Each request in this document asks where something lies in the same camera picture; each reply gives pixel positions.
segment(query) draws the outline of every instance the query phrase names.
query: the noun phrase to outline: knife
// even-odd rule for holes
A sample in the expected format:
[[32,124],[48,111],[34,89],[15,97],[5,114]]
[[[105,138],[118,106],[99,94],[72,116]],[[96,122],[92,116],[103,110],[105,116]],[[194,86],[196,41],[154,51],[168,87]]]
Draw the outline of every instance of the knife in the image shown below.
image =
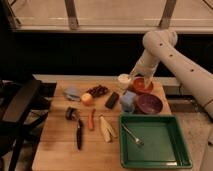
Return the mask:
[[78,150],[80,150],[81,146],[82,146],[82,128],[83,128],[83,122],[79,119],[78,125],[77,125],[77,131],[76,131],[76,139],[77,139]]

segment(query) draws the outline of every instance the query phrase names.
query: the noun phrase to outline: red container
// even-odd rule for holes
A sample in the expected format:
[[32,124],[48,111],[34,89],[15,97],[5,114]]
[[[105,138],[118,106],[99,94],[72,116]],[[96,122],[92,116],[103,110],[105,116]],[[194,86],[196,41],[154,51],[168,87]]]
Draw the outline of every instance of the red container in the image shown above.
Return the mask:
[[138,77],[133,81],[132,84],[133,90],[137,94],[150,93],[153,90],[153,83],[151,82],[149,87],[145,88],[144,79],[142,77]]

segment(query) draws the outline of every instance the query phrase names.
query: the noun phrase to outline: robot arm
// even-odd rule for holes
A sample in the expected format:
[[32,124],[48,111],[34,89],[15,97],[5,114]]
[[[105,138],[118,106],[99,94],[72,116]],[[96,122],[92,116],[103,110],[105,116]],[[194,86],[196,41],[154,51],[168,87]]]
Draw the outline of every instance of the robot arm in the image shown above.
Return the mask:
[[141,74],[149,84],[161,61],[213,118],[213,75],[178,52],[176,42],[177,34],[171,30],[146,33],[145,50],[130,75]]

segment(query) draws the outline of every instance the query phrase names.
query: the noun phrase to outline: red bowl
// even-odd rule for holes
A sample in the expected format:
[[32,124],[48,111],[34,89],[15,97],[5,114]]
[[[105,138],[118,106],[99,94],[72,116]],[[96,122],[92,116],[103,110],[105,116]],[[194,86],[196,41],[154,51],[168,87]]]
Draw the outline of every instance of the red bowl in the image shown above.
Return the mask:
[[138,97],[137,106],[145,114],[158,114],[163,108],[163,103],[157,96],[144,93]]
[[149,87],[145,88],[144,79],[142,77],[136,78],[132,84],[133,90],[137,94],[150,93],[153,90],[153,83],[151,82]]

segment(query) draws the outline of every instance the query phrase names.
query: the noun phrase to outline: white cup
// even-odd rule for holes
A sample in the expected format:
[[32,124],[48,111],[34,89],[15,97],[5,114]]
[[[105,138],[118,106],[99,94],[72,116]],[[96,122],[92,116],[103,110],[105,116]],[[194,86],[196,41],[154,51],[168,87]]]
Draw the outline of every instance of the white cup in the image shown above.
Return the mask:
[[129,87],[131,82],[131,78],[129,78],[129,74],[120,74],[118,76],[118,86],[121,90],[126,90]]

